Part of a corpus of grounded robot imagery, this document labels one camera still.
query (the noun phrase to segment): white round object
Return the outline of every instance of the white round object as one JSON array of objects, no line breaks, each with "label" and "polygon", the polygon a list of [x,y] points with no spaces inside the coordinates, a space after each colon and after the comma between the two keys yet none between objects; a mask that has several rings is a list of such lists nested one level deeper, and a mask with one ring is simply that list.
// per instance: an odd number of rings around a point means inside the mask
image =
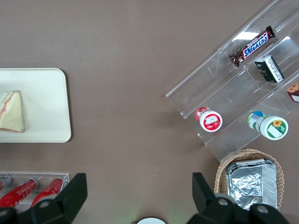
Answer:
[{"label": "white round object", "polygon": [[258,123],[260,133],[270,140],[282,139],[289,129],[286,120],[278,116],[268,116]]},{"label": "white round object", "polygon": [[212,110],[206,110],[200,115],[199,123],[207,132],[216,132],[222,126],[222,117],[219,113]]},{"label": "white round object", "polygon": [[166,223],[158,218],[145,218],[143,220],[140,220],[137,224],[166,224]]}]

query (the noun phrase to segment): red and white packaging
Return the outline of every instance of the red and white packaging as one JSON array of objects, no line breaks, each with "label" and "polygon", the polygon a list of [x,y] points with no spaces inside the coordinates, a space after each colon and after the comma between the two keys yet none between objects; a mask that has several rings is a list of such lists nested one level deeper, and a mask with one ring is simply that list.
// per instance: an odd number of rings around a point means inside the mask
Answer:
[{"label": "red and white packaging", "polygon": [[19,187],[12,189],[0,199],[0,208],[14,207],[19,204],[28,194],[37,188],[37,180],[28,178]]},{"label": "red and white packaging", "polygon": [[221,115],[208,107],[199,108],[195,113],[195,118],[207,132],[218,131],[223,123]]},{"label": "red and white packaging", "polygon": [[31,207],[35,206],[36,203],[38,203],[43,198],[50,196],[50,195],[56,195],[60,192],[62,186],[63,186],[63,179],[61,178],[55,178],[44,190],[42,190],[33,200]]},{"label": "red and white packaging", "polygon": [[299,82],[287,88],[286,91],[289,94],[292,101],[299,103]]}]

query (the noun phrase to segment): white tray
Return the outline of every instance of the white tray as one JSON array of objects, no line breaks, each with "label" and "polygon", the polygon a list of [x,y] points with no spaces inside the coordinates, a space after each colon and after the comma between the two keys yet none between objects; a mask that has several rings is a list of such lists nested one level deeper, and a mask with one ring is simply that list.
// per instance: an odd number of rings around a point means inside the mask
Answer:
[{"label": "white tray", "polygon": [[71,125],[65,75],[60,69],[0,69],[0,97],[21,91],[25,132],[0,131],[0,142],[66,142]]}]

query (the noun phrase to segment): clear plastic tray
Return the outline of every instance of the clear plastic tray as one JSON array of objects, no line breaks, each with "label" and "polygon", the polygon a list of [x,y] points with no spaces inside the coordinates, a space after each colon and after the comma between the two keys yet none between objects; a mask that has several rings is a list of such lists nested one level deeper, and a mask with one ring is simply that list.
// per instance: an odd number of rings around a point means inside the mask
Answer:
[{"label": "clear plastic tray", "polygon": [[25,211],[30,208],[34,198],[47,187],[55,178],[60,177],[64,180],[61,190],[70,182],[69,174],[47,174],[47,173],[8,173],[0,172],[0,174],[8,174],[12,178],[11,185],[0,191],[0,198],[6,193],[18,187],[27,178],[35,178],[38,181],[37,189],[32,191],[24,200],[22,200],[15,208],[19,211]]},{"label": "clear plastic tray", "polygon": [[[269,25],[276,37],[236,67],[229,57]],[[298,1],[275,0],[166,94],[218,160],[259,136],[247,125],[252,111],[285,117],[299,106],[286,92],[299,81],[298,28]],[[253,63],[264,55],[274,57],[284,81],[279,84],[265,81]],[[202,106],[222,115],[223,125],[219,131],[208,133],[201,128],[195,113]]]}]

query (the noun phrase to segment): yogurt cup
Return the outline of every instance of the yogurt cup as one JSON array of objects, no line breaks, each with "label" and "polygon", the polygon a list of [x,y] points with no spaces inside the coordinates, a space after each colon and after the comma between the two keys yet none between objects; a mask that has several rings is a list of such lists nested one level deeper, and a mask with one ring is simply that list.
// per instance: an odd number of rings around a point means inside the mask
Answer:
[{"label": "yogurt cup", "polygon": [[250,128],[256,129],[262,136],[270,140],[282,139],[289,130],[289,125],[285,119],[265,115],[261,111],[250,114],[247,121]]},{"label": "yogurt cup", "polygon": [[195,113],[195,118],[207,132],[218,131],[223,123],[221,115],[208,107],[199,108]]}]

